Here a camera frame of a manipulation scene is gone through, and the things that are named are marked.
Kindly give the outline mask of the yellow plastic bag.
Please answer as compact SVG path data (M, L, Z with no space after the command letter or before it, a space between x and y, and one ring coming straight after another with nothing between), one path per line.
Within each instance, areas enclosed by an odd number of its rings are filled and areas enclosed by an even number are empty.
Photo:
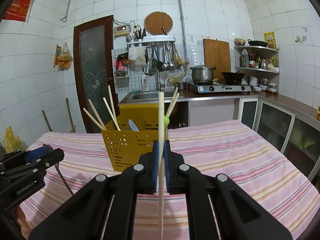
M7 153L25 150L22 141L19 136L13 132L11 126L7 127L5 130L3 147Z

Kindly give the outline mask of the kitchen counter with cabinets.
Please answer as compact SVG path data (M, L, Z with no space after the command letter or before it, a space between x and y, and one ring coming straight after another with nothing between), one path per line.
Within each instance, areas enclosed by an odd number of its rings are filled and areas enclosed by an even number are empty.
M317 111L281 95L231 93L196 95L183 91L179 100L182 126L239 120L279 150L308 180L319 180L319 121Z

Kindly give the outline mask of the round wooden cutting board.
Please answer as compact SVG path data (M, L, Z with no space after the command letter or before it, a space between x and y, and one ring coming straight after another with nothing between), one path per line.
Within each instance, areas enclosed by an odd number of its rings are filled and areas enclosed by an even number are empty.
M172 18L165 12L154 11L144 20L144 28L151 35L164 35L169 33L173 27Z

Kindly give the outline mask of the rectangular wooden cutting board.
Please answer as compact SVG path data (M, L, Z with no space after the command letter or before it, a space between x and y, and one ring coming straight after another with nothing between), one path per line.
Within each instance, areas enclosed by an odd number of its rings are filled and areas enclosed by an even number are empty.
M204 65L213 69L214 78L224 79L222 73L231 72L229 43L225 41L203 39Z

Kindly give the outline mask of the yellow wall poster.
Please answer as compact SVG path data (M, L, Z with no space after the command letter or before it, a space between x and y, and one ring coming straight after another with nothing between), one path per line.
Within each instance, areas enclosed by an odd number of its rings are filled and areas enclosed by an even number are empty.
M264 41L267 43L267 47L278 50L276 41L276 35L274 31L268 31L263 34Z

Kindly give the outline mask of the black pan on shelf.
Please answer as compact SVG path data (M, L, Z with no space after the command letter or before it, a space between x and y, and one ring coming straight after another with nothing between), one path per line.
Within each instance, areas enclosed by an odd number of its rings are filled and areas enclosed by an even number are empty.
M264 42L264 41L257 41L257 40L248 39L247 42L250 46L258 46L258 47L267 47L268 46L268 43Z

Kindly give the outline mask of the steel sink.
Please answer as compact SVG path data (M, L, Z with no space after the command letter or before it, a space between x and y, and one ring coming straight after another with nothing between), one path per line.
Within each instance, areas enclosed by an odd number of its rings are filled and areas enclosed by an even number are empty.
M164 99L172 99L174 95L173 90L164 91ZM150 91L150 92L139 92L134 93L131 92L123 98L123 101L125 102L140 102L140 101L155 101L158 99L159 91Z

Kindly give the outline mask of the brown wooden spoon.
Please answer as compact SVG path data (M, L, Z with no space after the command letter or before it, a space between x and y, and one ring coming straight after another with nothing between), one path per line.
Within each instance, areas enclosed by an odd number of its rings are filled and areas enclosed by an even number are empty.
M60 164L60 163L56 163L56 164L54 165L54 167L55 167L55 169L56 169L56 171L57 171L57 174L60 176L60 178L61 178L63 184L65 185L65 187L67 188L68 192L73 196L74 193L73 193L73 191L71 190L71 188L68 186L66 180L64 179L64 177L63 177L63 175L62 175L62 173L61 173L61 171L60 171L60 165L59 165L59 164Z

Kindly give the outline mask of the red calendar in niche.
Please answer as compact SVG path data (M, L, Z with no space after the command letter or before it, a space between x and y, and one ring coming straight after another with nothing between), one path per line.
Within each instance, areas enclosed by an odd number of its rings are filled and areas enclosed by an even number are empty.
M13 0L4 15L5 20L25 22L27 20L28 10L31 0Z

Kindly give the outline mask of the white corner shelf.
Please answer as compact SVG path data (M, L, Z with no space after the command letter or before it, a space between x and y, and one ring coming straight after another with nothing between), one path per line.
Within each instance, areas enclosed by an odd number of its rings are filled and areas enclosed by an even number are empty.
M257 83L262 79L276 84L279 88L280 60L279 51L261 46L234 46L233 63L237 72L245 74L245 80L256 77Z

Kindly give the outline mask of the green handled metal fork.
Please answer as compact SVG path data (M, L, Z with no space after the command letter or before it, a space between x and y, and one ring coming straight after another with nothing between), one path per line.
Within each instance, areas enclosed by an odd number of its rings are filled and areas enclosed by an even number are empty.
M170 120L167 115L164 116L164 127L167 128L169 126Z

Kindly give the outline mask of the yellow perforated utensil holder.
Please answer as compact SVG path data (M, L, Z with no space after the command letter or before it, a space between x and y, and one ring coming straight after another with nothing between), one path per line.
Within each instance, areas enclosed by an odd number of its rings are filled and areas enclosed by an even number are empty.
M139 132L129 127L129 119ZM141 155L151 152L153 142L158 140L158 103L121 105L117 122L121 131L111 119L101 133L113 169L122 172L138 163Z

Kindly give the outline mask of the dark brown glass door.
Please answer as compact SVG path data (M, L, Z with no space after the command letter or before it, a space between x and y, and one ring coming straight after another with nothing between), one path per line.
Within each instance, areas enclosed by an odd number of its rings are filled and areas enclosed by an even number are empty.
M113 71L113 16L92 20L74 28L73 58L78 102L87 133L99 133L100 128L83 111L94 114L93 103L104 124L112 120L103 102L113 103L119 114Z

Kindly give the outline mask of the hanging orange bag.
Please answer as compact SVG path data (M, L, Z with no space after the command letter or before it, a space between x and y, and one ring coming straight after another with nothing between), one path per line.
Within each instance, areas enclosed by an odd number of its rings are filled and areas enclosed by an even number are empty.
M69 70L73 62L69 46L67 42L63 46L56 46L55 57L54 57L54 68L59 71Z

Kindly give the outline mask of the light blue plastic spoon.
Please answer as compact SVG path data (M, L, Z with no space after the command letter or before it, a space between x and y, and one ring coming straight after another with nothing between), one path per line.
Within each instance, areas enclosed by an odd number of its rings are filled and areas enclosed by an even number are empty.
M137 125L131 120L128 120L129 127L134 131L134 132L139 132L139 128Z

